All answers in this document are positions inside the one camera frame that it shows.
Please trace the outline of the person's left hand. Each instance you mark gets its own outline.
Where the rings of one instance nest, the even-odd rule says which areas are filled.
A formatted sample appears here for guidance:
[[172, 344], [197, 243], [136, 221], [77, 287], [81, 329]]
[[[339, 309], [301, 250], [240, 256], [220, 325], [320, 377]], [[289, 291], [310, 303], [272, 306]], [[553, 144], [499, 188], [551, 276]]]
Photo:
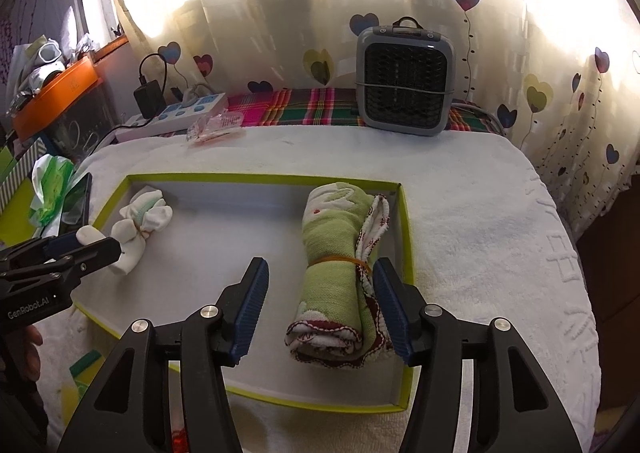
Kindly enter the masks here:
[[39, 381], [41, 360], [38, 348], [42, 344], [42, 335], [34, 325], [29, 325], [18, 333], [16, 363], [22, 376], [28, 381]]

